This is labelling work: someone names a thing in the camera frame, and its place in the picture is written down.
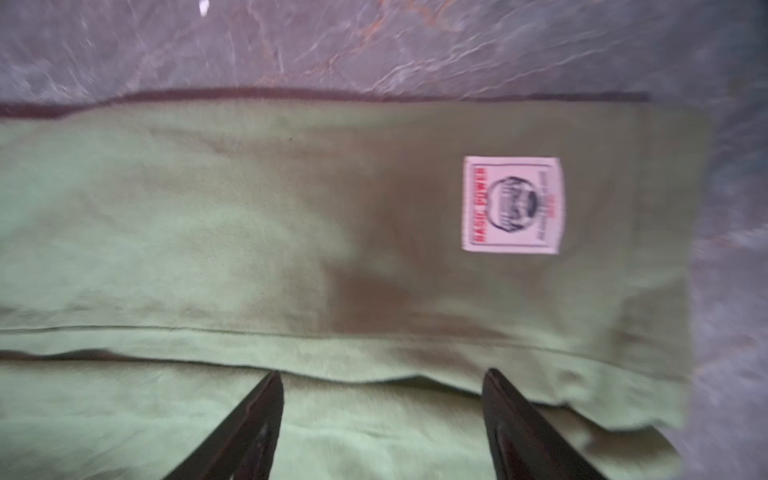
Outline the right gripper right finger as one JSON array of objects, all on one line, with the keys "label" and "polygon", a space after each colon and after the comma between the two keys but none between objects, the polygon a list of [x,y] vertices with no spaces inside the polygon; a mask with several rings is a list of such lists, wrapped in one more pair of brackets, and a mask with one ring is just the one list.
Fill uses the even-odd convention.
[{"label": "right gripper right finger", "polygon": [[481,400],[498,480],[605,480],[499,370],[485,373]]}]

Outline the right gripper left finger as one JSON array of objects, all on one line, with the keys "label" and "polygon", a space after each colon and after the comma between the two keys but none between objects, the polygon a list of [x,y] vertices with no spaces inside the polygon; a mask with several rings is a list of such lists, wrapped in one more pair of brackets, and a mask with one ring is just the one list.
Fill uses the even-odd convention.
[{"label": "right gripper left finger", "polygon": [[279,372],[269,372],[166,480],[267,480],[284,410]]}]

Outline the green tank top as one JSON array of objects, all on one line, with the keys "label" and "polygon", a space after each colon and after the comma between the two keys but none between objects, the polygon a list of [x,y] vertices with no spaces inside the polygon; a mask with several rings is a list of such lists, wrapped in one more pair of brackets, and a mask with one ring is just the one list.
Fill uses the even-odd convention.
[{"label": "green tank top", "polygon": [[141,102],[1,122],[1,475],[159,479],[270,372],[276,479],[491,479],[495,368],[669,479],[711,127],[620,102]]}]

